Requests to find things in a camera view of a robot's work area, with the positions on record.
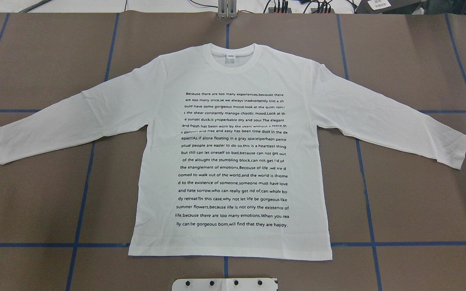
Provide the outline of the grey aluminium frame post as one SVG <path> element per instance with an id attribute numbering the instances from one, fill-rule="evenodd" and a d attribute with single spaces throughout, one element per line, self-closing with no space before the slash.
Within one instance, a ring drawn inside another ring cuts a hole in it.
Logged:
<path id="1" fill-rule="evenodd" d="M 236 0 L 218 0 L 218 18 L 237 18 Z"/>

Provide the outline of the white robot mounting base plate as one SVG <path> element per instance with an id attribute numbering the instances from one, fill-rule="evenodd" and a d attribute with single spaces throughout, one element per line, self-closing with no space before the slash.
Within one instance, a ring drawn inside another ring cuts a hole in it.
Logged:
<path id="1" fill-rule="evenodd" d="M 172 291 L 277 291 L 275 278 L 184 278 L 174 281 Z"/>

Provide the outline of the white long-sleeve printed shirt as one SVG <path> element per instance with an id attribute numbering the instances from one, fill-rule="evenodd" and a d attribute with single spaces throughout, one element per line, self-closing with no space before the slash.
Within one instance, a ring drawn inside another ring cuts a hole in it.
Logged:
<path id="1" fill-rule="evenodd" d="M 331 260 L 318 128 L 460 169 L 466 135 L 264 45 L 148 64 L 0 127 L 0 164 L 147 127 L 130 256 Z"/>

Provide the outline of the black device with white label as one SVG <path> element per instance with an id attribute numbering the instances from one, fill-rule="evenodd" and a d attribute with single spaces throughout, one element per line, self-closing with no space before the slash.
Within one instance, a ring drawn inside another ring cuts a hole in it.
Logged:
<path id="1" fill-rule="evenodd" d="M 410 15 L 426 0 L 361 0 L 355 14 L 402 14 Z"/>

